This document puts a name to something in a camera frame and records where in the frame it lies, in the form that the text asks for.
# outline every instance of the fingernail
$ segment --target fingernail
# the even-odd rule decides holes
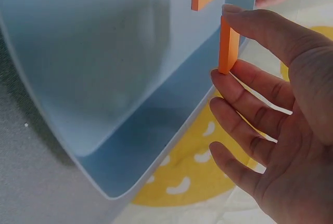
[[[223,12],[228,12],[231,14],[236,14],[238,12],[243,12],[244,9],[242,9],[241,7],[235,6],[233,4],[224,4],[222,6],[222,13]]]
[[[217,70],[217,67],[214,68],[214,69],[212,69],[212,70],[210,70],[209,74],[212,74],[212,72],[215,71],[215,70]]]

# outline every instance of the orange sticky note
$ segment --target orange sticky note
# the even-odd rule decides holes
[[[237,61],[239,33],[221,16],[219,72],[228,74]]]

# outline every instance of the blue board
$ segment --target blue board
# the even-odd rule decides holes
[[[200,110],[224,3],[254,0],[0,0],[30,96],[106,197],[139,190]]]

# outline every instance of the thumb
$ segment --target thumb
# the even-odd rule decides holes
[[[289,67],[295,99],[315,134],[333,144],[333,42],[268,10],[223,6],[229,25]]]

